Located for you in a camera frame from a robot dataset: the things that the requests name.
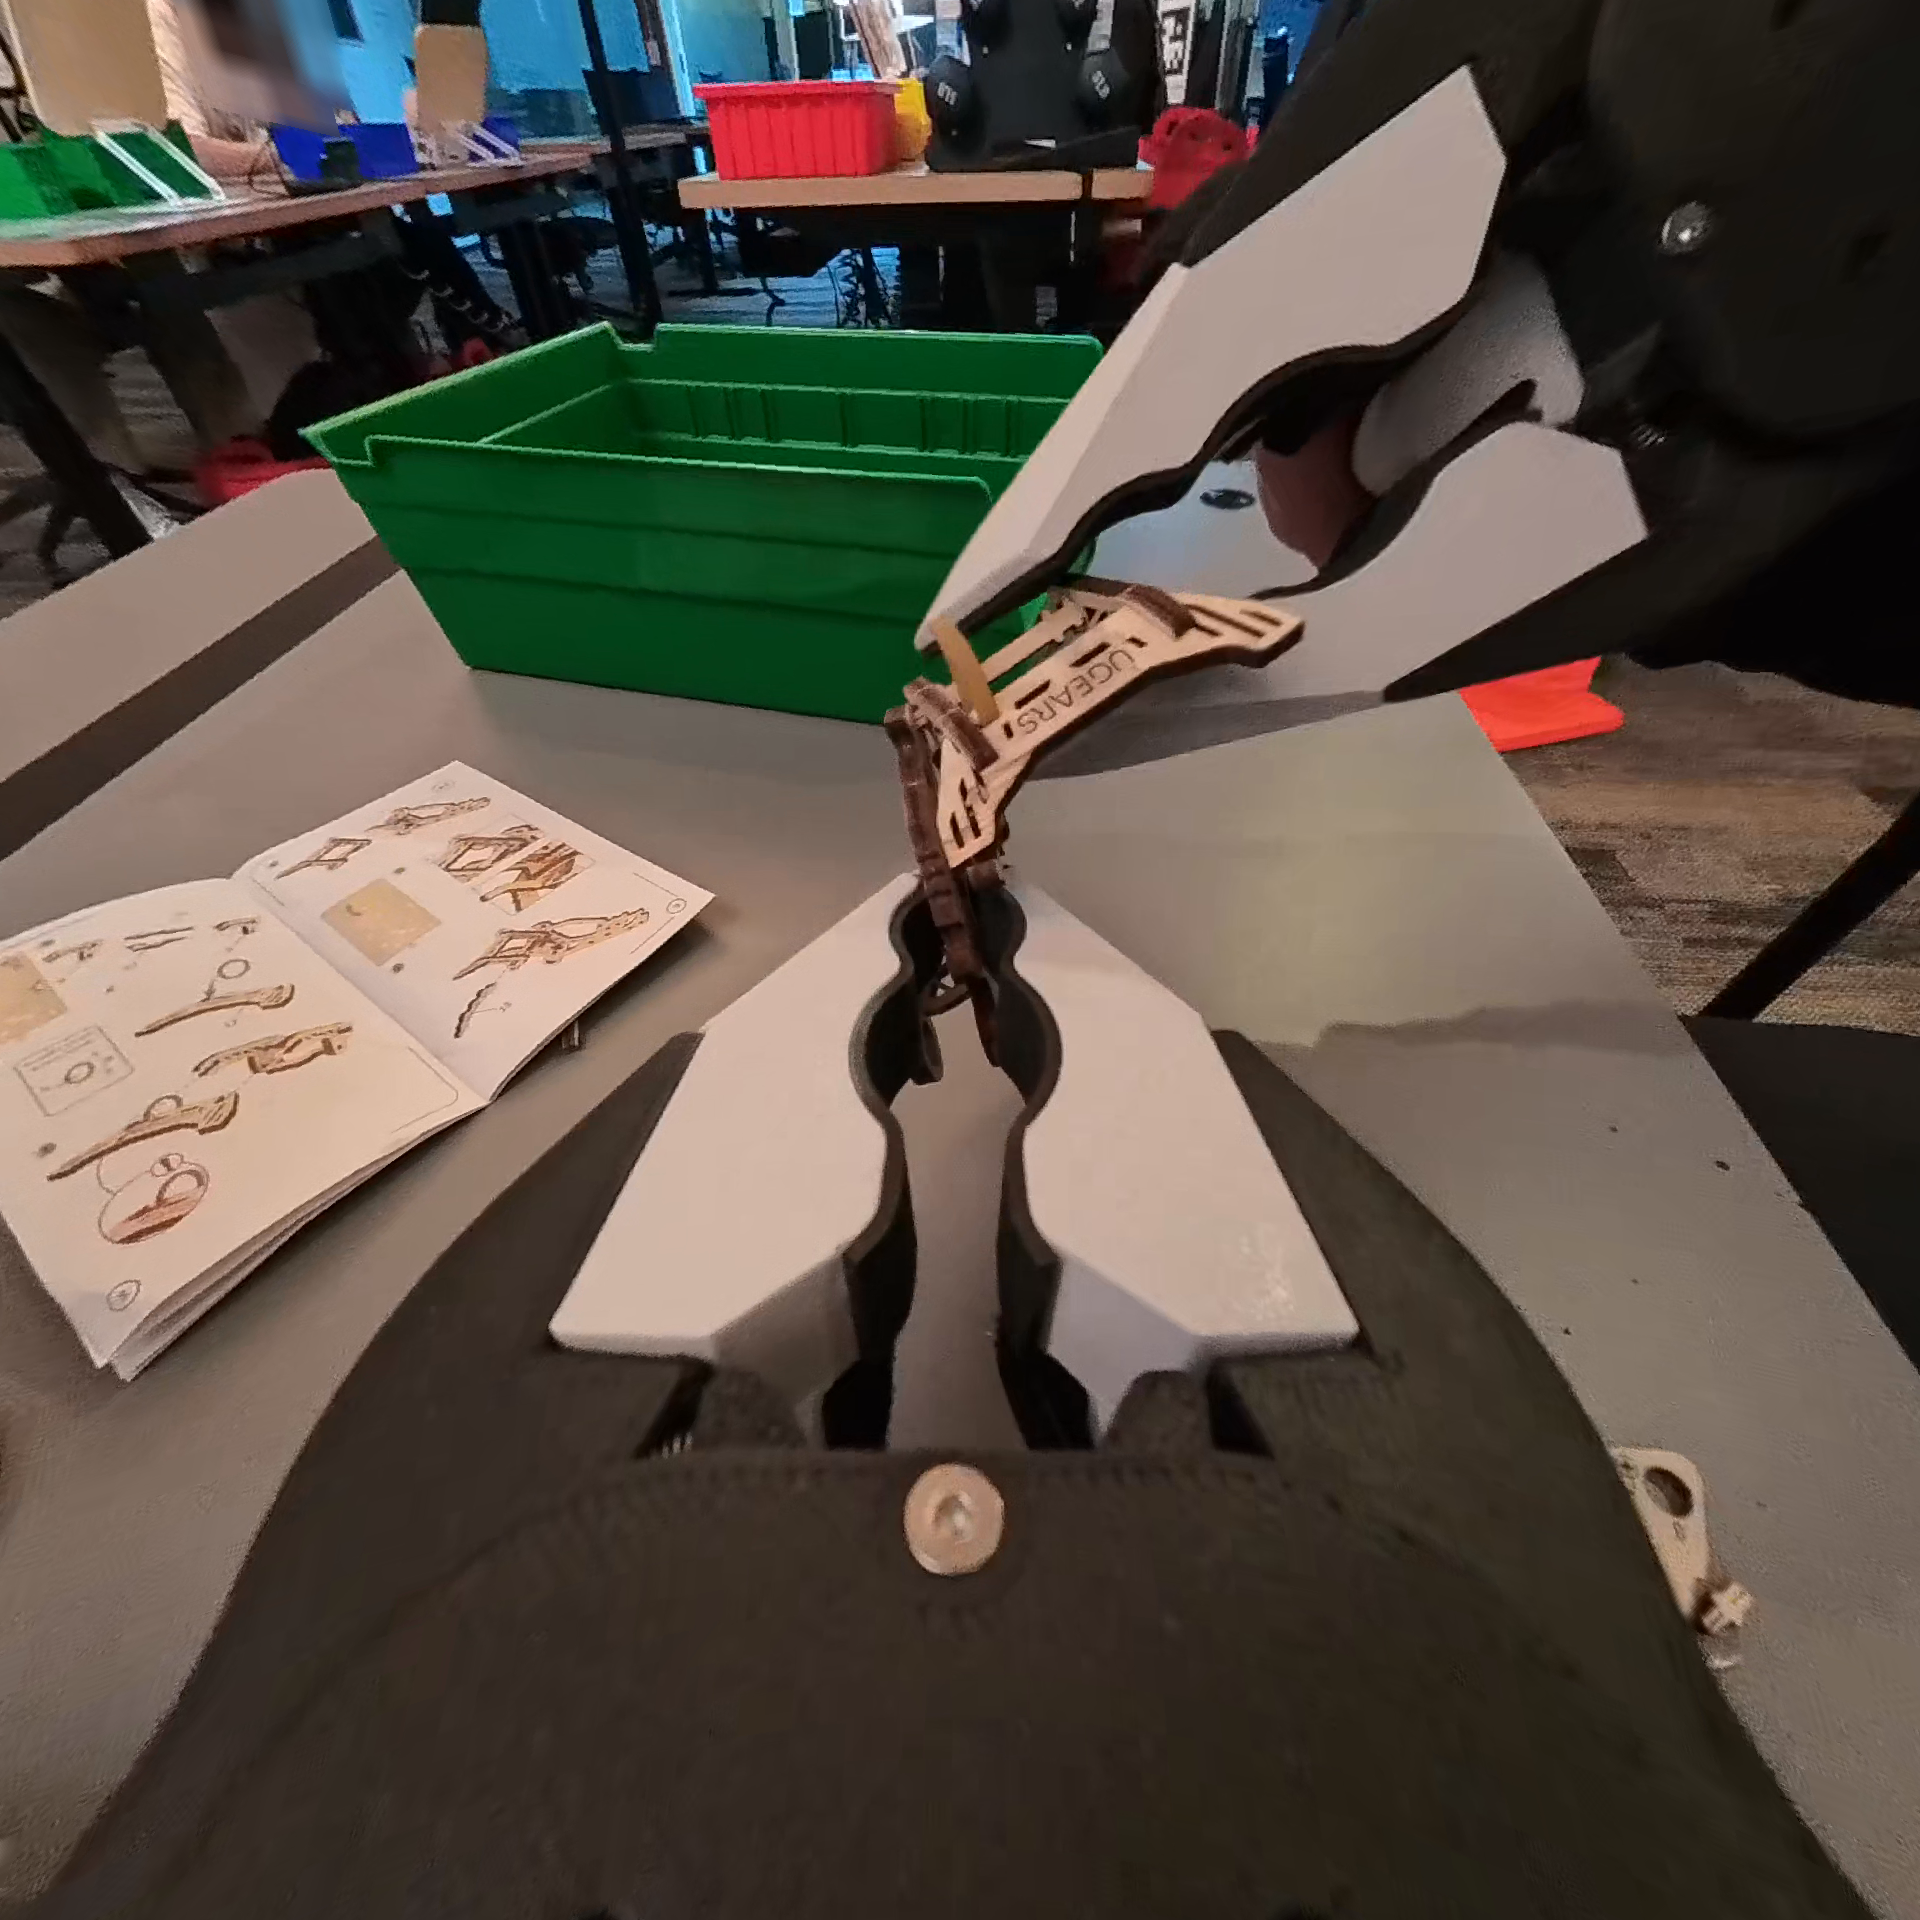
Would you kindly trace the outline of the wooden model assembly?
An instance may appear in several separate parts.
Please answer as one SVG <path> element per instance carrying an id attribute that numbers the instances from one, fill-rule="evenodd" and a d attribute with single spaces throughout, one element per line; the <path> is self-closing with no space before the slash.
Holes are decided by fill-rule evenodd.
<path id="1" fill-rule="evenodd" d="M 895 748 L 908 843 L 942 940 L 925 1013 L 966 1004 L 999 1060 L 999 1015 L 982 900 L 1002 890 L 1005 811 L 1042 757 L 1133 699 L 1203 666 L 1264 668 L 1304 636 L 1269 598 L 1168 591 L 1083 577 L 1050 589 L 1045 611 L 982 655 L 951 620 L 930 627 L 942 679 L 903 686 L 882 725 Z"/>

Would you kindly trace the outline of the green storage bins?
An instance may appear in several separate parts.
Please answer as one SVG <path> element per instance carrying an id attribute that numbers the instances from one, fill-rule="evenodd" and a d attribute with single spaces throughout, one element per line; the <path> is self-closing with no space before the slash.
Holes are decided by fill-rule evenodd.
<path id="1" fill-rule="evenodd" d="M 180 126 L 95 123 L 40 130 L 2 147 L 2 220 L 35 223 L 79 212 L 194 207 L 224 201 Z"/>

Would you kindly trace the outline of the red bag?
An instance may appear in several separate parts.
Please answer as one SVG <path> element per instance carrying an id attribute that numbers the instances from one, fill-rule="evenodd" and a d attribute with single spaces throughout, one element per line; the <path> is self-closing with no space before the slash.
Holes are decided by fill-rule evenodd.
<path id="1" fill-rule="evenodd" d="M 1148 206 L 1174 210 L 1221 172 L 1243 165 L 1260 130 L 1212 107 L 1172 105 L 1138 137 L 1138 163 L 1150 174 Z"/>

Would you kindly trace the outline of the red plastic bin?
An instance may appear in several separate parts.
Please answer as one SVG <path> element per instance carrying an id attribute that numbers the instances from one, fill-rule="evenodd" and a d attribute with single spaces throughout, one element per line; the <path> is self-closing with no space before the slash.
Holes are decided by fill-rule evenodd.
<path id="1" fill-rule="evenodd" d="M 720 179 L 870 179 L 895 166 L 895 84 L 885 79 L 704 82 Z"/>

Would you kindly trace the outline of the pale upright board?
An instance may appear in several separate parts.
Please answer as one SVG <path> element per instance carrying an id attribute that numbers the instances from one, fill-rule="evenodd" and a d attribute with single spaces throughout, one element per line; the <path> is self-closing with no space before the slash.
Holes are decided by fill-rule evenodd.
<path id="1" fill-rule="evenodd" d="M 5 36 L 37 122 L 162 127 L 168 107 L 143 2 L 5 2 Z"/>

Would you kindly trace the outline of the brown cardboard sign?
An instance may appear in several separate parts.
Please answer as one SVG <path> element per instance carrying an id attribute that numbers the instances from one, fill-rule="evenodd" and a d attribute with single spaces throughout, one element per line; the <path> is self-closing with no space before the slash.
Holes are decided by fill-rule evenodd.
<path id="1" fill-rule="evenodd" d="M 421 137 L 478 127 L 490 110 L 490 42 L 475 18 L 423 15 L 413 35 Z"/>

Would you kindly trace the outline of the wooden plate with holes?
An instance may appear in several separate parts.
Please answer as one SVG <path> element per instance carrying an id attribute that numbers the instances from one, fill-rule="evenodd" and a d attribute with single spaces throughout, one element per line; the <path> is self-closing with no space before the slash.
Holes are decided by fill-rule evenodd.
<path id="1" fill-rule="evenodd" d="M 1738 1636 L 1756 1599 L 1724 1573 L 1701 1467 L 1662 1447 L 1612 1447 L 1612 1458 L 1677 1614 L 1702 1641 Z"/>

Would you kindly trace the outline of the person's right hand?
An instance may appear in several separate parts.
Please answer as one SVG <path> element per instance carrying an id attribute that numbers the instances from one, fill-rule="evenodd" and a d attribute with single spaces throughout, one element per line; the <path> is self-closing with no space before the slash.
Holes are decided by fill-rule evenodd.
<path id="1" fill-rule="evenodd" d="M 1324 423 L 1295 447 L 1262 441 L 1255 451 L 1256 498 L 1270 535 L 1298 561 L 1324 569 L 1375 494 L 1352 468 L 1355 417 Z"/>

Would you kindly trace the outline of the long wooden top desk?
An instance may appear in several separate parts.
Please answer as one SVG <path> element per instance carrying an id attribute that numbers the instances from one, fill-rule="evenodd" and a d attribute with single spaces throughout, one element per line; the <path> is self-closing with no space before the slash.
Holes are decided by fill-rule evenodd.
<path id="1" fill-rule="evenodd" d="M 453 236 L 519 233 L 532 259 L 535 337 L 562 287 L 544 263 L 539 221 L 567 187 L 597 182 L 608 143 L 539 140 L 500 165 L 458 165 L 302 195 L 240 195 L 151 207 L 101 207 L 48 221 L 5 221 L 5 275 L 83 279 L 79 303 L 151 351 L 176 322 L 258 298 L 325 285 L 399 259 L 406 220 L 447 203 Z"/>

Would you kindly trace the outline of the black metal leg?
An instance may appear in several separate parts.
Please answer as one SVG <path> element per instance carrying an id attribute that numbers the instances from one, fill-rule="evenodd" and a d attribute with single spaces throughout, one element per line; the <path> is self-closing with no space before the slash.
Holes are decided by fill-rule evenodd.
<path id="1" fill-rule="evenodd" d="M 1882 836 L 1708 998 L 1701 1015 L 1758 1020 L 1875 918 L 1915 875 L 1917 795 L 1910 795 Z"/>

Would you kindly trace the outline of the instruction booklet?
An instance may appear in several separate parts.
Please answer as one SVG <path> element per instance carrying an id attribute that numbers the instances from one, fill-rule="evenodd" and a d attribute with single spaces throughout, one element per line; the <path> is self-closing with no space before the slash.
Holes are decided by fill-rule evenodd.
<path id="1" fill-rule="evenodd" d="M 710 899 L 453 761 L 231 878 L 23 930 L 5 1225 L 87 1361 L 130 1381 Z"/>

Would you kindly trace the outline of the orange plastic piece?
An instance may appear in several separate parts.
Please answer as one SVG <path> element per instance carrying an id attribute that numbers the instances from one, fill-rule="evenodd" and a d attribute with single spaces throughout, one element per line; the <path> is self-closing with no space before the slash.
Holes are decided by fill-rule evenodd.
<path id="1" fill-rule="evenodd" d="M 1596 691 L 1597 673 L 1599 659 L 1591 655 L 1463 687 L 1458 697 L 1495 753 L 1533 753 L 1626 725 L 1622 708 Z"/>

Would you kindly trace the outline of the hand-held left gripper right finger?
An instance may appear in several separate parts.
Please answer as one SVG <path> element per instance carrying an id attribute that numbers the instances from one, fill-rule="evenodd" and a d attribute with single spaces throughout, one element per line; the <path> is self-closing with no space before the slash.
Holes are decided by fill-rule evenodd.
<path id="1" fill-rule="evenodd" d="M 1148 1377 L 1350 1348 L 1358 1314 L 1205 1018 L 1039 890 L 982 929 L 1021 1097 L 995 1338 L 1021 1441 L 1091 1449 Z"/>

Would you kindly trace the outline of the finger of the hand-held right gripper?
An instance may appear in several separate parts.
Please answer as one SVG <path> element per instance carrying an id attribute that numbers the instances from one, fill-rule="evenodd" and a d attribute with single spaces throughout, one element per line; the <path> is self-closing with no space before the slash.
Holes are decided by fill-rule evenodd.
<path id="1" fill-rule="evenodd" d="M 1307 583 L 1302 622 L 1256 673 L 1262 706 L 1383 706 L 1518 673 L 1501 633 L 1645 537 L 1615 447 L 1547 423 L 1510 381 L 1447 445 L 1375 489 Z"/>
<path id="2" fill-rule="evenodd" d="M 979 524 L 914 633 L 979 633 L 1150 498 L 1181 494 L 1291 380 L 1381 364 L 1463 303 L 1504 143 L 1458 66 L 1191 265 L 1163 273 Z"/>

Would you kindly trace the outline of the green plastic bin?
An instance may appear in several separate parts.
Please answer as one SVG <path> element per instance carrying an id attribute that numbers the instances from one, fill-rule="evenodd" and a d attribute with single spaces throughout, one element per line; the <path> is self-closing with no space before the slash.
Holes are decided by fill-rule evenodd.
<path id="1" fill-rule="evenodd" d="M 875 725 L 1096 358 L 1046 333 L 595 324 L 304 436 L 469 668 Z"/>

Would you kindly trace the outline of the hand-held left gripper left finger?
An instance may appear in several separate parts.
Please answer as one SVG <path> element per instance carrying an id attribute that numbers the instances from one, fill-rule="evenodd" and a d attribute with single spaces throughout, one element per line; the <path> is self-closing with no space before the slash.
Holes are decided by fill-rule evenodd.
<path id="1" fill-rule="evenodd" d="M 875 1447 L 917 1284 L 893 1103 L 922 1077 L 922 886 L 899 875 L 709 1020 L 549 1332 L 699 1361 Z"/>

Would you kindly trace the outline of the blue plastic bins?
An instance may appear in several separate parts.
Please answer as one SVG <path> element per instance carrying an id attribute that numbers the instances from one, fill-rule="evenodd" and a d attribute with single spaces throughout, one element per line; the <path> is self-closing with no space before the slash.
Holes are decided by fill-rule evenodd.
<path id="1" fill-rule="evenodd" d="M 413 135 L 405 123 L 270 123 L 270 140 L 280 169 L 302 187 L 370 186 L 416 175 L 421 169 Z"/>

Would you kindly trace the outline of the wooden top table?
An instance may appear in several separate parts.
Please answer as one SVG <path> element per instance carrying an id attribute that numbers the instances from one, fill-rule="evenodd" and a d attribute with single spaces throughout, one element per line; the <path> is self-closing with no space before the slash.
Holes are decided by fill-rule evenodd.
<path id="1" fill-rule="evenodd" d="M 1141 165 L 882 175 L 694 175 L 685 210 L 720 212 L 754 279 L 798 279 L 842 254 L 899 254 L 901 322 L 944 331 L 1085 331 L 1107 255 L 1138 236 L 1154 190 Z"/>

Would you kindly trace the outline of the red floor bin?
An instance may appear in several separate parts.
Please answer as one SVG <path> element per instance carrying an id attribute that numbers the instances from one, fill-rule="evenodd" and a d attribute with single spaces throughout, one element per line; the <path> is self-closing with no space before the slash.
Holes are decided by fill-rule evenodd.
<path id="1" fill-rule="evenodd" d="M 330 471 L 325 458 L 280 460 L 263 439 L 221 441 L 204 447 L 190 467 L 194 491 L 208 509 L 229 505 L 280 478 L 325 471 Z"/>

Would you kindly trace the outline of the black rig with round markers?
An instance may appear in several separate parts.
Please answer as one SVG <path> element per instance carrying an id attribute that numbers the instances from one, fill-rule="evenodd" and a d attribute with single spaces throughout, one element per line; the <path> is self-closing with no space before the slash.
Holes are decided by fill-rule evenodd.
<path id="1" fill-rule="evenodd" d="M 936 174 L 1133 169 L 1163 102 L 1150 2 L 940 5 L 955 47 L 923 78 Z"/>

